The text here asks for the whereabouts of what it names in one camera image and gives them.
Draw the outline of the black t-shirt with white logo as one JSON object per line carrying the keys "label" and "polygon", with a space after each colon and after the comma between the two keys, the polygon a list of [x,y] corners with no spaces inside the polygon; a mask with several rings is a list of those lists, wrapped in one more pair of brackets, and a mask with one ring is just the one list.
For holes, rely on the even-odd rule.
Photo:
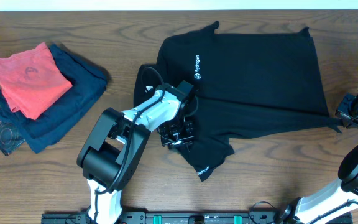
{"label": "black t-shirt with white logo", "polygon": [[134,104],[161,82],[195,88],[188,108],[195,139],[179,153],[206,180],[234,153],[231,138],[329,127],[318,58],[308,29],[281,34],[219,34],[219,22],[167,37],[154,64],[139,68]]}

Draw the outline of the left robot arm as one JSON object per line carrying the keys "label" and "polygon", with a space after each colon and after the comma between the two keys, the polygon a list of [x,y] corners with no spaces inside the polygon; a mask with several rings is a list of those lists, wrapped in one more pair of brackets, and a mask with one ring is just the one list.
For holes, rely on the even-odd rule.
{"label": "left robot arm", "polygon": [[118,220],[121,192],[134,175],[153,131],[158,131],[169,149],[193,144],[193,123],[186,107],[194,96],[193,85],[186,81],[177,87],[163,83],[133,109],[103,111],[76,160],[91,191],[85,223]]}

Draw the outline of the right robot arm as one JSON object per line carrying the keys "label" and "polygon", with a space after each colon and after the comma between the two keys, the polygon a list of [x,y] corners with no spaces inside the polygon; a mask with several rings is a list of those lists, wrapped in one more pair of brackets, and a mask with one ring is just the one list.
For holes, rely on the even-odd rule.
{"label": "right robot arm", "polygon": [[[347,94],[336,110],[345,128],[358,128],[358,94]],[[280,223],[352,223],[358,209],[358,145],[341,162],[338,178],[313,195],[289,204]]]}

